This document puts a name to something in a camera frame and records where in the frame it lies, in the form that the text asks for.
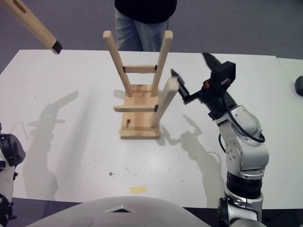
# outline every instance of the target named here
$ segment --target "person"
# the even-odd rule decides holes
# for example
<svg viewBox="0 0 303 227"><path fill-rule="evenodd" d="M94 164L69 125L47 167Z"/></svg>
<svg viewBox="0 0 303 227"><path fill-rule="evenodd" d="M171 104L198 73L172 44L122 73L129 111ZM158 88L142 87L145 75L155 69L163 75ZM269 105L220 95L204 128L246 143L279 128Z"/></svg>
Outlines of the person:
<svg viewBox="0 0 303 227"><path fill-rule="evenodd" d="M159 52L177 0L115 0L120 51Z"/></svg>

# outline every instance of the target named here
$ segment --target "black cable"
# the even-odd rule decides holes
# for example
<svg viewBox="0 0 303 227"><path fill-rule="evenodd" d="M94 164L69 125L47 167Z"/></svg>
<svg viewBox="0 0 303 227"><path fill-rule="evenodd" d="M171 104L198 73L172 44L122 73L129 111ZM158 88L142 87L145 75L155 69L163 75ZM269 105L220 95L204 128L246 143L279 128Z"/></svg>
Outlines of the black cable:
<svg viewBox="0 0 303 227"><path fill-rule="evenodd" d="M221 134L219 134L219 144L220 144L220 147L222 148L222 150L224 151L224 153L226 153L226 150L223 147L223 144L222 144L222 141L221 141Z"/></svg>
<svg viewBox="0 0 303 227"><path fill-rule="evenodd" d="M264 143L265 142L265 137L263 136L263 134L260 134L260 139L253 137L252 135L250 135L244 128L242 128L242 126L237 122L237 120L233 117L231 110L229 109L229 107L227 106L224 97L221 98L222 102L225 106L225 108L227 109L227 113L229 115L229 117L232 119L233 123L249 138L251 138L252 140L259 142L259 143Z"/></svg>

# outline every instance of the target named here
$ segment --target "black device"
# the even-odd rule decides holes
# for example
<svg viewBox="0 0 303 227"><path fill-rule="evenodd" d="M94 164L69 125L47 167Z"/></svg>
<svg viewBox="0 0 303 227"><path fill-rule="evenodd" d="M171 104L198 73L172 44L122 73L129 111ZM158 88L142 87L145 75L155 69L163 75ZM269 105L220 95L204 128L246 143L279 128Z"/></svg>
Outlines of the black device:
<svg viewBox="0 0 303 227"><path fill-rule="evenodd" d="M10 166L17 166L23 162L25 151L18 138L13 134L1 134L0 123L0 149Z"/></svg>
<svg viewBox="0 0 303 227"><path fill-rule="evenodd" d="M205 52L203 56L212 72L210 79L204 81L200 91L190 95L184 86L185 82L181 76L174 70L171 70L171 75L172 77L177 77L179 81L179 93L182 96L184 104L198 99L210 110L209 116L213 120L217 120L227 112L224 102L229 109L237 105L226 91L236 79L236 64L229 61L221 64L214 56Z"/></svg>
<svg viewBox="0 0 303 227"><path fill-rule="evenodd" d="M303 76L295 81L295 91L298 95L303 96Z"/></svg>

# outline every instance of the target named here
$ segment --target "wooden stick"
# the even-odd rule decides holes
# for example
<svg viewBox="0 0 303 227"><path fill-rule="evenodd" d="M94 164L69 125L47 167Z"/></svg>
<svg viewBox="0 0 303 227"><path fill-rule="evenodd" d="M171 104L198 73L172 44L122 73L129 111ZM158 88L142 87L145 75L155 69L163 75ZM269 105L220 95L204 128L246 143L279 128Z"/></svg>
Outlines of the wooden stick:
<svg viewBox="0 0 303 227"><path fill-rule="evenodd" d="M115 43L114 37L112 35L111 31L105 31L103 33L103 38L105 39L108 49L110 52L110 55L112 56L112 59L114 61L114 64L116 66L116 69L119 73L119 76L122 80L123 86L125 88L125 91L127 93L127 96L132 97L133 96L133 91L131 88L131 84L129 82L127 74L123 70L123 63L120 57L120 54L118 52L117 45Z"/></svg>
<svg viewBox="0 0 303 227"><path fill-rule="evenodd" d="M155 112L155 105L116 105L116 112Z"/></svg>
<svg viewBox="0 0 303 227"><path fill-rule="evenodd" d="M179 83L177 78L169 78L166 82L164 90L160 94L159 107L151 117L151 126L156 127L165 113L167 107L171 103L175 94L179 90Z"/></svg>
<svg viewBox="0 0 303 227"><path fill-rule="evenodd" d="M124 65L123 68L127 73L155 73L155 65Z"/></svg>
<svg viewBox="0 0 303 227"><path fill-rule="evenodd" d="M172 31L165 31L165 34L164 34L164 37L163 37L163 40L162 40L160 55L159 55L159 59L158 59L157 71L155 73L155 76L154 76L153 82L152 82L152 86L151 86L151 89L152 89L151 96L152 97L155 97L158 94L158 86L159 86L159 82L160 82L160 79L161 79L161 75L162 75L162 72L163 72L163 68L164 68L164 65L165 65L166 58L167 58L167 55L169 53L172 38L173 38Z"/></svg>
<svg viewBox="0 0 303 227"><path fill-rule="evenodd" d="M47 49L60 53L61 44L21 0L0 0L0 3Z"/></svg>

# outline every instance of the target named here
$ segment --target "jeans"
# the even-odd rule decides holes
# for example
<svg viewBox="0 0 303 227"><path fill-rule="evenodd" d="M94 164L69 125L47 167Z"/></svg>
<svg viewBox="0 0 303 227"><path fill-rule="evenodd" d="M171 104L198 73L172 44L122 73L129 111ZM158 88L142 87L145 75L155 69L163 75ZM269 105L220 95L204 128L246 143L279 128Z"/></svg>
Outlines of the jeans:
<svg viewBox="0 0 303 227"><path fill-rule="evenodd" d="M169 19L159 24L144 24L116 9L116 41L120 51L159 52Z"/></svg>

